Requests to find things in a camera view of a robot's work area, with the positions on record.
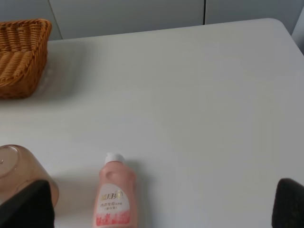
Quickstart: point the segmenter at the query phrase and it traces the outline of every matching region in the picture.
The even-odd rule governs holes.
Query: gray wall
[[[62,37],[202,25],[203,0],[50,0]]]
[[[206,24],[275,18],[291,34],[303,5],[304,0],[207,0]]]
[[[52,22],[50,40],[61,39],[48,0],[0,0],[0,21],[44,18]]]
[[[292,38],[304,54],[304,8],[295,26]]]

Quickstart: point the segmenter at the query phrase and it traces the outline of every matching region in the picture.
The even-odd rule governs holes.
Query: red pattern on label
[[[130,222],[130,211],[120,211],[117,213],[101,213],[96,215],[96,225],[128,224]]]

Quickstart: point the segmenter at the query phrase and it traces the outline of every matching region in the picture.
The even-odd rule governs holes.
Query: wicker basket
[[[44,19],[0,23],[0,98],[25,98],[36,90],[51,29]]]

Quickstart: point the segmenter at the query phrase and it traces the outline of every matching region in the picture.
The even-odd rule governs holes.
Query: bottle
[[[108,153],[99,178],[93,228],[137,228],[136,175],[123,156]]]

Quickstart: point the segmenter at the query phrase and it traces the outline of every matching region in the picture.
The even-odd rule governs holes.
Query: black object
[[[304,187],[292,179],[281,179],[277,185],[272,227],[304,228]]]
[[[54,228],[55,213],[46,180],[38,180],[0,206],[0,228]]]

